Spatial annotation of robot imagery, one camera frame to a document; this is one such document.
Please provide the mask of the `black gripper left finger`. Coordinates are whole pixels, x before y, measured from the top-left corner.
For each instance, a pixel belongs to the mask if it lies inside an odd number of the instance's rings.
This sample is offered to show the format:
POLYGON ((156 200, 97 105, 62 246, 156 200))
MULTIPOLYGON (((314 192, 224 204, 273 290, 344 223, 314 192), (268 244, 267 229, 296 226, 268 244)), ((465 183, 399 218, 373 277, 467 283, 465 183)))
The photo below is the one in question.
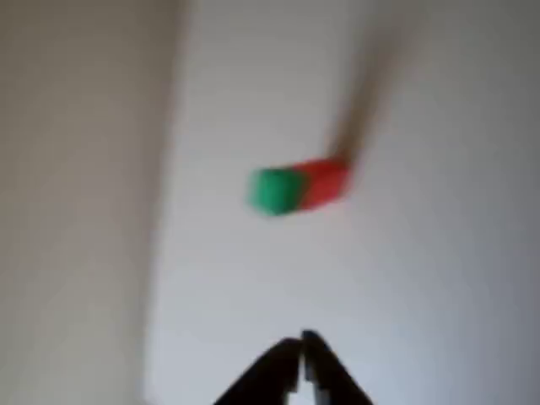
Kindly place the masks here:
POLYGON ((275 343, 216 400, 215 405, 284 405, 296 390, 303 343, 287 337, 275 343))

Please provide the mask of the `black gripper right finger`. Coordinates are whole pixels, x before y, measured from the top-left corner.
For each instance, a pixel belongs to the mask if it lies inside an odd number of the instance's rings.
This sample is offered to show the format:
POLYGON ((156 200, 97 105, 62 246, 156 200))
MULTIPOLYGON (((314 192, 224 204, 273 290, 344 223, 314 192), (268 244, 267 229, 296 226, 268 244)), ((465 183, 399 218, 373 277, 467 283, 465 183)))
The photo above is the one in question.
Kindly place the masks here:
POLYGON ((318 332, 304 330, 301 338, 304 348, 305 378, 314 386, 315 404, 374 404, 318 332))

